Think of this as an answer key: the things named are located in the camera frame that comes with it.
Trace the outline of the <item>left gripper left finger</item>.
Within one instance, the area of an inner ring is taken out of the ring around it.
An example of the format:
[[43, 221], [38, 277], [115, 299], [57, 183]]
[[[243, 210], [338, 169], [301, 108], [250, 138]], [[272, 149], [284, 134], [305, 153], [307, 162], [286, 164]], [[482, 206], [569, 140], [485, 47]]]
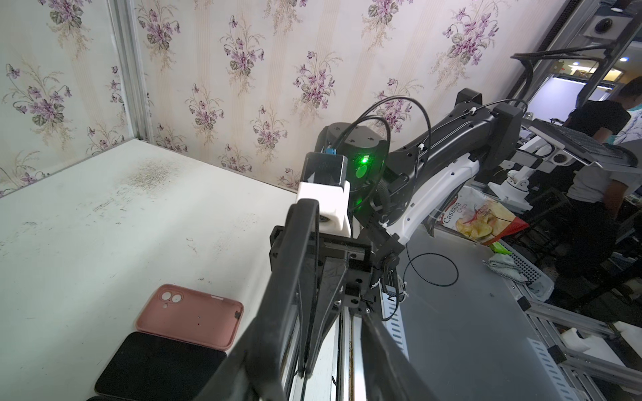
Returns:
[[195, 401], [254, 401], [260, 399], [252, 387], [247, 373], [247, 353], [250, 349], [251, 337], [252, 331], [246, 330], [232, 352], [195, 397]]

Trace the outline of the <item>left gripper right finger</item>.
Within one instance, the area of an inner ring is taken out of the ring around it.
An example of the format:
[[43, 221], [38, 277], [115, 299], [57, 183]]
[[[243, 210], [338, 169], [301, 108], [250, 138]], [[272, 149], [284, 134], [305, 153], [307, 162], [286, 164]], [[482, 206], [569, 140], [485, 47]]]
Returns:
[[362, 317], [360, 341], [368, 400], [436, 400], [374, 314]]

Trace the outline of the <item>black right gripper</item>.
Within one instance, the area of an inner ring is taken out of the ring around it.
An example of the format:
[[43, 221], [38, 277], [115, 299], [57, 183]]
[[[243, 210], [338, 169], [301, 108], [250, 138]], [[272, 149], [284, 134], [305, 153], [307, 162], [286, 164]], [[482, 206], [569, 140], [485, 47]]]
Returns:
[[[270, 234], [270, 249], [275, 226]], [[311, 376], [321, 345], [342, 307], [364, 313], [372, 304], [370, 288], [386, 274], [385, 261], [377, 260], [371, 244], [320, 233], [309, 242], [299, 279], [295, 305], [301, 313], [300, 375]]]

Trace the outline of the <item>purple smartphone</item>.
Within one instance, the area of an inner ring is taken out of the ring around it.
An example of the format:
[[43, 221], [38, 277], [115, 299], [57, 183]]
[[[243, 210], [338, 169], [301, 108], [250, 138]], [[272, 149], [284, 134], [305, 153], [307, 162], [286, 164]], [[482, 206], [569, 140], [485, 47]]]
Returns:
[[129, 334], [95, 384], [122, 400], [194, 400], [227, 354], [142, 332]]

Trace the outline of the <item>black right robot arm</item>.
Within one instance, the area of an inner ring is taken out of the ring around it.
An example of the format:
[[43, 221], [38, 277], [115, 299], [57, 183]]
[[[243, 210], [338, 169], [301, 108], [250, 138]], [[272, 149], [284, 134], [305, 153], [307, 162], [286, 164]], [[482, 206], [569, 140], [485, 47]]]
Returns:
[[299, 375], [314, 372], [321, 344], [340, 311], [370, 312], [377, 291], [404, 299], [398, 273], [401, 253], [421, 223], [434, 224], [446, 204], [481, 172], [508, 159], [516, 149], [527, 104], [518, 99], [484, 103], [480, 93], [461, 90], [451, 113], [403, 147], [378, 138], [372, 122], [391, 129], [382, 111], [406, 96], [377, 101], [356, 121], [322, 129], [306, 156], [297, 199], [318, 205], [314, 222], [295, 220], [271, 237], [271, 259], [293, 228], [309, 234], [299, 275], [297, 300], [301, 337]]

